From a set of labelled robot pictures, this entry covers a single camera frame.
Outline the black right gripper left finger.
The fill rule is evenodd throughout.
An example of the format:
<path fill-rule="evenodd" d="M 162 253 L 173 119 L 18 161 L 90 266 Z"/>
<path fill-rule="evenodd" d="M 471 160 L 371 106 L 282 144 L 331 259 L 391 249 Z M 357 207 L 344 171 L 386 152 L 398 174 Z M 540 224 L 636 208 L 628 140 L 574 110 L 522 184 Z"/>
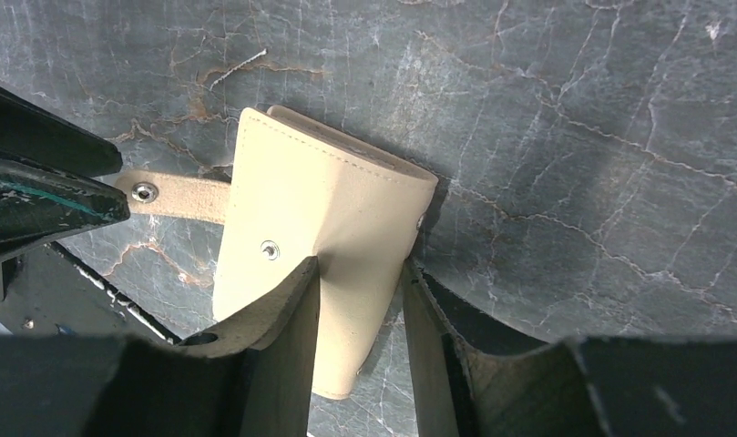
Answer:
<path fill-rule="evenodd" d="M 318 261 L 177 345 L 0 336 L 0 436 L 303 436 Z"/>

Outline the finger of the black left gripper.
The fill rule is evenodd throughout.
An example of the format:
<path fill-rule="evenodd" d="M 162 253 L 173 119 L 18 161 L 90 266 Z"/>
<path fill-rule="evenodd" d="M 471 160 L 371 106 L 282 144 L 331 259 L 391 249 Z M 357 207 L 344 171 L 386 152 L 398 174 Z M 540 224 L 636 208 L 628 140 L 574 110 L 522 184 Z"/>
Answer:
<path fill-rule="evenodd" d="M 117 173 L 117 147 L 0 86 L 0 151 L 84 177 Z"/>
<path fill-rule="evenodd" d="M 0 263 L 129 217 L 128 198 L 116 188 L 0 153 Z"/>

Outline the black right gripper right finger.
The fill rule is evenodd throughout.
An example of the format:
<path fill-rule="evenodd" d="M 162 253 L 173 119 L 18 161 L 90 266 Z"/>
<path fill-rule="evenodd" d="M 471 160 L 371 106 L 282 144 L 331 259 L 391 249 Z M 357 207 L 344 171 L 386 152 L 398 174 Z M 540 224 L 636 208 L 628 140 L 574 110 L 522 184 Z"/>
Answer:
<path fill-rule="evenodd" d="M 545 342 L 413 262 L 401 287 L 422 436 L 737 436 L 736 336 Z"/>

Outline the beige leather card holder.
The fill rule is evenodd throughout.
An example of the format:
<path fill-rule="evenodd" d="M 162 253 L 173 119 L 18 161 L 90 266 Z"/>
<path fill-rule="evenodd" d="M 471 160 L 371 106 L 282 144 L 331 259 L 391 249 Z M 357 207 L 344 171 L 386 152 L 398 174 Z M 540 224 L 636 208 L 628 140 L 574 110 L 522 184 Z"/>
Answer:
<path fill-rule="evenodd" d="M 230 182 L 131 169 L 115 187 L 135 214 L 222 225 L 215 320 L 316 257 L 312 390 L 342 400 L 374 345 L 437 182 L 416 164 L 277 105 L 241 111 Z"/>

